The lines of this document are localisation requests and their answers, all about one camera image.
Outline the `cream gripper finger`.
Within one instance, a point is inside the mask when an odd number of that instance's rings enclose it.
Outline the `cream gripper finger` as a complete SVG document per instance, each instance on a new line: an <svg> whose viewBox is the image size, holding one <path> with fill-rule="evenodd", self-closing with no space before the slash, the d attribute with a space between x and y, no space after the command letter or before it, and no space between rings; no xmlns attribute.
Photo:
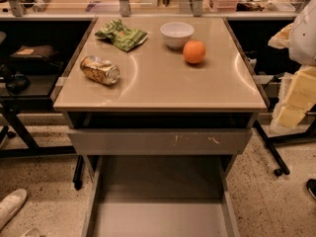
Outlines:
<svg viewBox="0 0 316 237"><path fill-rule="evenodd" d="M292 24L288 24L277 32L274 36L268 41L268 46L283 49L289 47L289 35L292 28Z"/></svg>
<svg viewBox="0 0 316 237"><path fill-rule="evenodd" d="M287 128L295 128L315 105L316 67L302 65L291 78L276 116L276 123Z"/></svg>

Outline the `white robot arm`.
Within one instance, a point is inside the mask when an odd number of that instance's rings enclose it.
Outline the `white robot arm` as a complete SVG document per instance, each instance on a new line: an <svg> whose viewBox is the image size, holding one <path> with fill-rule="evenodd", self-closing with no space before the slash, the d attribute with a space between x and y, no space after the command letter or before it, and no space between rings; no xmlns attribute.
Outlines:
<svg viewBox="0 0 316 237"><path fill-rule="evenodd" d="M300 64L288 86L279 90L273 119L277 126L295 128L316 105L316 0L310 0L294 22L270 38L268 46L287 48Z"/></svg>

